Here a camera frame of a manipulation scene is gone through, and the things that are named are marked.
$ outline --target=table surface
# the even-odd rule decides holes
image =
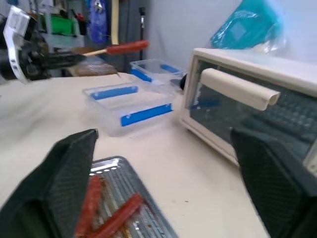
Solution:
[[[180,238],[266,238],[238,169],[178,123],[181,95],[176,110],[160,124],[107,136],[81,91],[133,77],[120,75],[0,87],[0,206],[56,141],[98,128],[94,160],[127,158]]]

